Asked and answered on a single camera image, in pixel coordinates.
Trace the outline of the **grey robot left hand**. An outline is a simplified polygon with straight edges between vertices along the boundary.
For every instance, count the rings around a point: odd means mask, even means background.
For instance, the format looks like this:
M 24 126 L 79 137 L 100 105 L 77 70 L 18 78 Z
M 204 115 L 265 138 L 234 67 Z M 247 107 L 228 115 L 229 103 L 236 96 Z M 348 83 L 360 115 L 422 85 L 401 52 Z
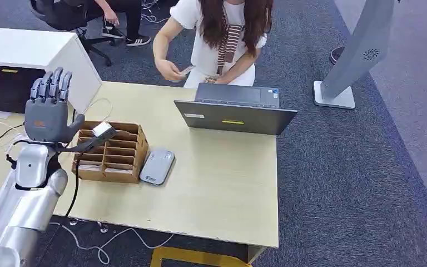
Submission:
M 82 128 L 83 114 L 77 114 L 68 124 L 71 78 L 72 72 L 57 67 L 34 81 L 24 113 L 24 128 L 32 141 L 67 144 Z

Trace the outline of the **person's right hand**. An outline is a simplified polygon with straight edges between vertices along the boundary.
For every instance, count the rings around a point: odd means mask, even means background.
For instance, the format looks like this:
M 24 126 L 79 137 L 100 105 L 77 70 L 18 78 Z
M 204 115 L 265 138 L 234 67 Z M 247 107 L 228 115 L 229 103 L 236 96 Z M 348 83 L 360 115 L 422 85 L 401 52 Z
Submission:
M 186 78 L 171 61 L 156 58 L 155 66 L 167 81 L 180 82 Z

